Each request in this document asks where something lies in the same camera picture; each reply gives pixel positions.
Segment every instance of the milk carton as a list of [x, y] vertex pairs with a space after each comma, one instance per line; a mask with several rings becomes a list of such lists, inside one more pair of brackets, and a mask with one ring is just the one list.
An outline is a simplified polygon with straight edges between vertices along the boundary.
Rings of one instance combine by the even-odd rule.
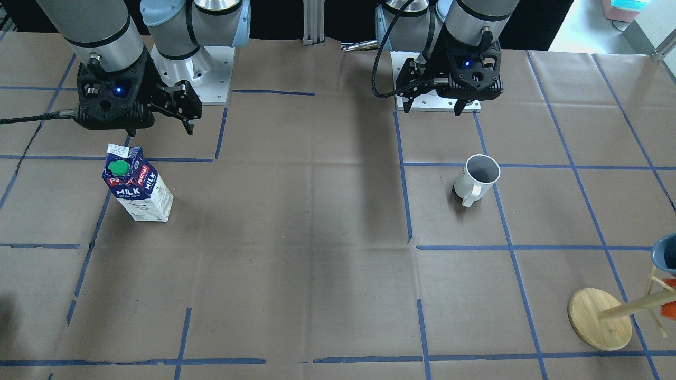
[[108, 144], [101, 176], [134, 220], [169, 220], [174, 196], [157, 170], [143, 157], [141, 147]]

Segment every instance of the green cap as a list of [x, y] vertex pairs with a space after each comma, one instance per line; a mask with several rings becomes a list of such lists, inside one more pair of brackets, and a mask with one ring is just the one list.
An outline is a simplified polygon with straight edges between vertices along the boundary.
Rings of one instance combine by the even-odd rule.
[[129, 168], [129, 164], [127, 164], [124, 160], [117, 160], [108, 164], [108, 170], [113, 172], [114, 176], [123, 176], [129, 173]]

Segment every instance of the round wooden base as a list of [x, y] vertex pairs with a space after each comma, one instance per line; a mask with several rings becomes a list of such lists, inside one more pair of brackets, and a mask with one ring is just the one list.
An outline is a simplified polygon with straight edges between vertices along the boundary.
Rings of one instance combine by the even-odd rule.
[[620, 302], [605, 291], [591, 287], [577, 291], [568, 304], [568, 319], [582, 340], [596, 348], [615, 351], [631, 339], [629, 316], [601, 322], [598, 313], [618, 306]]

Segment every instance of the orange object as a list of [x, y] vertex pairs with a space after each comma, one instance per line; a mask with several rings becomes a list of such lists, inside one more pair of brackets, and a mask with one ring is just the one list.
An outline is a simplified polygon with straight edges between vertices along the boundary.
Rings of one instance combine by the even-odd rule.
[[[665, 279], [665, 283], [671, 287], [676, 287], [676, 279]], [[662, 305], [660, 314], [666, 318], [676, 320], [676, 302], [669, 302], [668, 304]]]

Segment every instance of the blue tape line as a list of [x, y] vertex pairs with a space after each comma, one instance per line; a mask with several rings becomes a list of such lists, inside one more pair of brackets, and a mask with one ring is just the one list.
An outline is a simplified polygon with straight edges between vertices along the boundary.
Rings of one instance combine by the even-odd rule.
[[217, 364], [266, 364], [258, 358], [207, 358], [207, 359], [150, 359], [138, 362], [111, 362], [88, 360], [0, 360], [0, 366], [155, 366], [155, 365], [217, 365]]
[[0, 360], [0, 366], [109, 366], [109, 365], [158, 365], [164, 359], [144, 360], [142, 362], [91, 362], [89, 360]]
[[[486, 142], [483, 138], [483, 132], [481, 131], [481, 123], [479, 122], [479, 117], [474, 113], [475, 124], [477, 125], [477, 132], [479, 134], [479, 140], [481, 141], [481, 147], [483, 148], [484, 154], [488, 154], [486, 149]], [[535, 346], [535, 353], [537, 354], [537, 361], [540, 365], [540, 372], [542, 373], [542, 379], [548, 380], [547, 369], [545, 368], [545, 361], [542, 358], [542, 350], [540, 348], [540, 342], [537, 338], [537, 331], [535, 330], [535, 323], [533, 322], [533, 315], [531, 313], [531, 307], [528, 304], [528, 297], [526, 295], [526, 288], [523, 285], [523, 280], [521, 279], [521, 271], [518, 268], [518, 260], [516, 259], [516, 253], [514, 252], [514, 246], [512, 244], [512, 236], [509, 232], [509, 227], [507, 226], [507, 219], [505, 217], [505, 212], [502, 207], [502, 201], [500, 200], [500, 192], [498, 191], [498, 186], [493, 186], [493, 192], [496, 195], [496, 202], [498, 204], [498, 211], [500, 212], [500, 220], [502, 221], [502, 228], [504, 229], [505, 238], [507, 239], [507, 246], [509, 248], [510, 257], [512, 258], [512, 265], [514, 267], [514, 273], [516, 274], [516, 282], [518, 283], [518, 289], [521, 293], [521, 300], [523, 301], [523, 306], [526, 311], [526, 318], [528, 320], [528, 326], [531, 330], [531, 335], [533, 336], [533, 345]]]
[[79, 244], [46, 244], [46, 243], [0, 243], [0, 247], [11, 248], [49, 248], [51, 250], [76, 250]]
[[170, 157], [148, 157], [148, 161], [156, 162], [213, 162], [213, 158], [170, 158]]
[[223, 109], [223, 118], [220, 121], [220, 132], [218, 133], [218, 142], [216, 143], [216, 154], [214, 158], [218, 159], [220, 155], [220, 146], [223, 143], [223, 134], [225, 133], [225, 120], [228, 118], [228, 108]]
[[663, 350], [663, 351], [650, 351], [652, 356], [676, 356], [676, 351], [674, 350]]
[[70, 320], [73, 318], [73, 312], [75, 311], [75, 300], [70, 301], [70, 307], [68, 308], [68, 314], [66, 315], [66, 325], [70, 326]]
[[502, 168], [571, 169], [570, 165], [555, 164], [500, 164]]
[[432, 362], [462, 362], [468, 360], [523, 360], [537, 359], [537, 354], [490, 354], [490, 355], [433, 355]]
[[[0, 158], [19, 159], [21, 156], [0, 156]], [[26, 160], [71, 160], [71, 161], [104, 161], [105, 157], [95, 156], [26, 156]], [[148, 161], [163, 162], [213, 162], [213, 158], [173, 158], [173, 157], [146, 157]]]
[[477, 126], [477, 132], [479, 134], [479, 141], [481, 142], [481, 149], [483, 149], [483, 154], [488, 154], [488, 148], [486, 148], [486, 140], [483, 138], [483, 132], [481, 131], [481, 123], [479, 123], [479, 114], [473, 112], [474, 114], [474, 124]]
[[0, 86], [0, 90], [77, 91], [73, 87]]
[[188, 340], [188, 328], [190, 327], [190, 315], [193, 313], [193, 309], [185, 309], [185, 321], [183, 322], [183, 333], [180, 336], [180, 348], [178, 350], [178, 359], [183, 360], [183, 354], [185, 353], [185, 343]]
[[422, 362], [422, 356], [339, 356], [315, 359], [313, 363], [374, 363], [374, 362]]
[[411, 223], [411, 209], [408, 203], [408, 186], [406, 186], [406, 169], [404, 168], [404, 150], [402, 149], [402, 134], [399, 130], [399, 117], [397, 111], [394, 114], [394, 129], [397, 133], [397, 149], [399, 149], [399, 167], [402, 176], [402, 189], [404, 192], [404, 211], [406, 212], [406, 229], [408, 230], [408, 240], [413, 238], [413, 224]]
[[300, 93], [295, 91], [277, 91], [277, 90], [233, 90], [234, 93], [245, 94], [281, 94], [281, 95], [305, 95], [314, 96], [314, 93]]
[[58, 87], [32, 87], [32, 86], [0, 86], [0, 90], [40, 90], [56, 91]]
[[[544, 87], [542, 86], [542, 82], [540, 81], [540, 77], [537, 73], [537, 70], [535, 69], [535, 65], [533, 64], [533, 60], [531, 58], [531, 54], [529, 52], [526, 52], [526, 57], [528, 59], [528, 62], [531, 66], [531, 69], [533, 71], [533, 74], [535, 75], [535, 80], [537, 81], [537, 85], [540, 88], [540, 92], [542, 93], [542, 97], [545, 100], [545, 103], [547, 103], [547, 108], [549, 109], [550, 115], [552, 117], [552, 121], [554, 122], [554, 126], [556, 127], [556, 132], [559, 135], [559, 138], [561, 140], [561, 143], [563, 144], [563, 149], [566, 151], [566, 156], [568, 156], [568, 161], [571, 163], [571, 166], [573, 167], [573, 174], [575, 175], [575, 179], [577, 180], [577, 184], [580, 187], [580, 191], [582, 192], [582, 196], [585, 200], [585, 204], [587, 205], [587, 209], [589, 210], [589, 215], [591, 215], [591, 220], [594, 222], [594, 226], [596, 228], [596, 232], [598, 234], [598, 237], [601, 241], [601, 244], [605, 247], [605, 252], [606, 252], [606, 258], [608, 259], [608, 264], [610, 265], [610, 270], [612, 271], [612, 275], [615, 278], [615, 282], [617, 283], [617, 287], [620, 290], [620, 293], [622, 294], [622, 298], [624, 299], [625, 302], [628, 301], [627, 299], [627, 294], [625, 292], [625, 288], [622, 286], [622, 281], [620, 280], [619, 273], [617, 272], [617, 269], [615, 268], [615, 264], [612, 260], [612, 256], [610, 255], [610, 250], [607, 248], [606, 240], [603, 236], [603, 232], [601, 231], [601, 226], [596, 219], [596, 215], [594, 214], [594, 209], [592, 208], [592, 204], [589, 201], [589, 197], [587, 196], [587, 192], [585, 191], [585, 187], [582, 183], [582, 179], [580, 178], [579, 173], [577, 172], [577, 169], [575, 168], [575, 162], [573, 161], [573, 156], [571, 155], [571, 151], [568, 148], [568, 145], [566, 144], [566, 139], [563, 137], [563, 133], [561, 132], [561, 128], [559, 126], [558, 120], [556, 119], [556, 115], [554, 115], [554, 110], [552, 109], [552, 105], [549, 101], [549, 98], [547, 97], [547, 94], [545, 93]], [[646, 355], [646, 358], [648, 359], [648, 364], [650, 365], [650, 369], [652, 370], [652, 374], [654, 375], [655, 380], [660, 380], [660, 377], [657, 373], [657, 369], [655, 367], [655, 364], [652, 361], [652, 358], [650, 357], [650, 354], [648, 353], [648, 345], [646, 344], [646, 340], [643, 337], [643, 334], [641, 333], [641, 329], [638, 327], [638, 324], [636, 323], [636, 320], [634, 319], [633, 316], [631, 316], [631, 321], [634, 325], [634, 328], [636, 330], [636, 335], [638, 336], [639, 341], [641, 342], [641, 346], [643, 347], [643, 351]]]
[[[425, 251], [492, 251], [509, 250], [509, 245], [417, 245]], [[525, 250], [612, 250], [612, 251], [650, 251], [652, 247], [629, 247], [622, 245], [512, 245], [519, 251]]]
[[188, 340], [188, 328], [190, 327], [190, 315], [193, 313], [193, 309], [185, 309], [185, 321], [183, 322], [183, 333], [180, 335], [180, 348], [178, 349], [178, 364], [176, 365], [176, 370], [174, 371], [174, 380], [180, 379], [180, 366], [183, 364], [183, 354], [185, 353], [185, 343]]
[[7, 197], [9, 197], [9, 192], [11, 191], [11, 188], [14, 186], [14, 182], [16, 181], [16, 172], [11, 176], [11, 180], [9, 180], [9, 183], [7, 184], [7, 187], [5, 188], [5, 192], [2, 195], [2, 198], [0, 198], [0, 210], [2, 209], [2, 206], [5, 205], [5, 201], [7, 200]]
[[417, 245], [422, 251], [491, 251], [509, 250], [507, 245]]
[[617, 103], [617, 106], [620, 108], [620, 111], [622, 112], [622, 116], [624, 116], [625, 121], [627, 122], [627, 126], [629, 126], [629, 130], [631, 130], [631, 134], [634, 136], [634, 139], [636, 140], [636, 143], [638, 144], [639, 148], [641, 148], [641, 152], [643, 153], [643, 156], [646, 158], [646, 161], [648, 165], [652, 169], [652, 174], [655, 176], [655, 179], [657, 182], [660, 184], [660, 187], [662, 188], [662, 191], [665, 193], [667, 196], [667, 199], [669, 200], [669, 203], [671, 204], [671, 208], [676, 211], [676, 206], [674, 205], [674, 201], [671, 198], [671, 195], [669, 195], [669, 192], [667, 191], [667, 188], [665, 187], [665, 184], [662, 182], [662, 179], [660, 178], [660, 175], [657, 173], [657, 171], [654, 169], [654, 165], [652, 164], [652, 160], [648, 156], [648, 151], [646, 151], [646, 148], [643, 146], [643, 143], [641, 143], [641, 139], [639, 139], [638, 134], [636, 133], [636, 130], [634, 129], [631, 121], [629, 120], [629, 117], [627, 113], [625, 112], [625, 108], [622, 106], [622, 103], [620, 102], [620, 99], [617, 97], [617, 94], [615, 93], [615, 90], [612, 88], [610, 85], [610, 81], [608, 81], [608, 77], [606, 77], [606, 73], [603, 71], [601, 68], [601, 65], [598, 63], [598, 60], [596, 59], [595, 55], [592, 55], [591, 58], [594, 60], [594, 63], [596, 64], [596, 67], [598, 68], [598, 71], [601, 73], [601, 76], [603, 77], [603, 80], [606, 82], [606, 86], [608, 86], [608, 90], [610, 90], [610, 93], [612, 94], [613, 99], [615, 99], [615, 103]]
[[[650, 351], [653, 356], [676, 356], [676, 351]], [[545, 359], [632, 357], [645, 356], [643, 351], [593, 351], [593, 352], [546, 352]], [[537, 354], [488, 354], [488, 355], [432, 355], [431, 362], [468, 360], [524, 360], [536, 359]], [[363, 356], [330, 357], [313, 360], [313, 363], [366, 363], [366, 362], [422, 362], [420, 356]], [[0, 366], [107, 366], [107, 365], [217, 365], [217, 364], [266, 364], [258, 358], [204, 358], [204, 359], [150, 359], [137, 362], [88, 361], [88, 360], [0, 360]]]
[[[405, 166], [464, 166], [462, 162], [404, 162]], [[502, 168], [579, 169], [579, 170], [676, 170], [673, 166], [603, 166], [558, 164], [500, 164]]]
[[464, 166], [461, 162], [404, 162], [404, 166]]
[[[174, 360], [166, 360], [165, 364], [171, 365]], [[180, 366], [187, 365], [213, 365], [213, 364], [265, 364], [264, 359], [257, 358], [233, 358], [233, 359], [184, 359], [176, 360]]]
[[64, 72], [64, 75], [61, 77], [61, 81], [59, 82], [59, 87], [57, 91], [63, 88], [66, 78], [68, 77], [68, 73], [70, 72], [70, 69], [73, 67], [73, 63], [75, 62], [75, 57], [76, 57], [75, 54], [73, 54], [73, 56], [70, 58], [70, 62], [66, 67], [66, 72]]
[[422, 341], [422, 362], [425, 364], [425, 379], [432, 380], [432, 370], [429, 367], [429, 351], [427, 349], [427, 332], [425, 330], [425, 316], [423, 316], [423, 302], [418, 300], [418, 322], [420, 324], [420, 340]]
[[549, 354], [542, 354], [545, 359], [562, 359], [562, 358], [608, 358], [617, 356], [645, 356], [643, 351], [595, 351], [595, 352], [552, 352]]
[[101, 229], [101, 224], [103, 223], [103, 216], [105, 215], [105, 210], [108, 208], [108, 202], [110, 201], [110, 196], [112, 194], [110, 191], [107, 191], [105, 196], [105, 201], [103, 201], [103, 206], [101, 207], [101, 212], [99, 213], [99, 220], [96, 222], [96, 227], [94, 228], [94, 233], [89, 241], [89, 249], [87, 250], [87, 256], [84, 258], [82, 263], [82, 269], [80, 269], [80, 277], [78, 278], [78, 284], [75, 287], [75, 298], [80, 296], [80, 290], [82, 289], [82, 283], [85, 281], [85, 273], [87, 272], [87, 266], [89, 265], [89, 259], [91, 258], [91, 253], [94, 250], [96, 244], [96, 237], [99, 234], [99, 229]]
[[[21, 156], [0, 156], [0, 158], [8, 159], [20, 159]], [[25, 156], [25, 160], [105, 160], [105, 157], [93, 157], [93, 156]]]

